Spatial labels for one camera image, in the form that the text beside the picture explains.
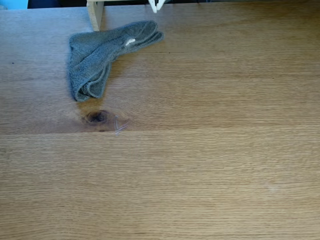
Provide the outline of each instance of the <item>wooden tabletop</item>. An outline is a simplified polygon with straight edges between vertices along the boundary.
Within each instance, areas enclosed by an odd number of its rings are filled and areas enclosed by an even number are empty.
[[[105,8],[165,40],[75,102],[86,8],[0,12],[1,240],[319,240],[320,1]]]

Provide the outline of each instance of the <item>wood grain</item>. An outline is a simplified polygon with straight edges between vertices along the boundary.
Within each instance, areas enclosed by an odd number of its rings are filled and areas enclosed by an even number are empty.
[[[102,29],[155,20],[165,40],[84,103],[66,62],[86,8],[3,11],[0,239],[320,239],[319,11],[107,7]]]

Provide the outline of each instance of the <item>microfiber cloth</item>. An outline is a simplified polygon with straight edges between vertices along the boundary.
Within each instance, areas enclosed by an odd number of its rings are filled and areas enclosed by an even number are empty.
[[[84,102],[90,97],[101,98],[112,62],[120,55],[160,42],[164,34],[157,27],[154,21],[140,21],[108,31],[73,35],[68,71],[74,99]]]

